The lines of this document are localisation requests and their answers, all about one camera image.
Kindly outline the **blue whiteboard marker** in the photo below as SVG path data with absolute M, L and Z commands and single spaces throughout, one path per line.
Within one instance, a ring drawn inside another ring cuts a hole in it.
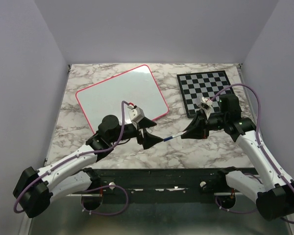
M 174 134 L 174 135 L 169 136 L 169 137 L 166 137 L 166 138 L 163 139 L 163 142 L 166 142 L 166 141 L 172 140 L 172 139 L 174 139 L 174 138 L 180 137 L 180 136 L 182 136 L 184 133 L 185 133 L 185 131 L 183 131 L 183 132 L 179 132 L 179 133 Z

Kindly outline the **pink framed whiteboard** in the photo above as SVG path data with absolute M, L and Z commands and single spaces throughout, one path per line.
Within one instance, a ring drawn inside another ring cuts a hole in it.
M 93 133 L 106 115 L 122 119 L 123 100 L 140 107 L 151 120 L 169 112 L 167 102 L 148 65 L 138 66 L 83 88 L 75 93 L 75 97 Z

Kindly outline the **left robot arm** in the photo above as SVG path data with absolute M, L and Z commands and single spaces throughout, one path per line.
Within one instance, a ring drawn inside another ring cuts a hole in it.
M 79 191 L 96 192 L 99 182 L 91 176 L 88 166 L 108 156 L 122 141 L 135 138 L 143 149 L 162 142 L 162 138 L 147 131 L 153 126 L 154 121 L 138 114 L 130 124 L 115 115 L 105 116 L 96 133 L 75 152 L 38 170 L 31 166 L 23 170 L 13 190 L 14 212 L 34 218 L 58 198 Z

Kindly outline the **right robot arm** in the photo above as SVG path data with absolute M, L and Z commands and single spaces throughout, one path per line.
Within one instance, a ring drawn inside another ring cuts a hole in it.
M 199 110 L 181 138 L 202 140 L 208 138 L 210 131 L 223 130 L 248 156 L 261 178 L 257 182 L 230 167 L 216 179 L 217 189 L 238 190 L 256 204 L 267 221 L 294 214 L 294 179 L 270 153 L 259 135 L 259 127 L 241 116 L 239 99 L 234 94 L 222 94 L 219 113 L 211 113 L 212 104 L 209 98 L 199 99 Z

